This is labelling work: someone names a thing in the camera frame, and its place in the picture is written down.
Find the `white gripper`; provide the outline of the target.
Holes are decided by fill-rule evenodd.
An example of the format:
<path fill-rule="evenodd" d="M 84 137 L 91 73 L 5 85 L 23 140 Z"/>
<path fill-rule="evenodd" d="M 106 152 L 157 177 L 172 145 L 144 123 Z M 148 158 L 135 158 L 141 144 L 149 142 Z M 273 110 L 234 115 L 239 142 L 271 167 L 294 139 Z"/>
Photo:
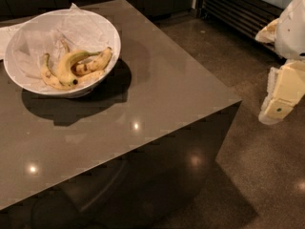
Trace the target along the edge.
<path fill-rule="evenodd" d="M 266 125 L 281 122 L 305 95 L 305 0 L 292 0 L 278 19 L 255 36 L 261 43 L 274 43 L 275 51 L 288 60 L 271 68 L 267 96 L 258 120 Z"/>

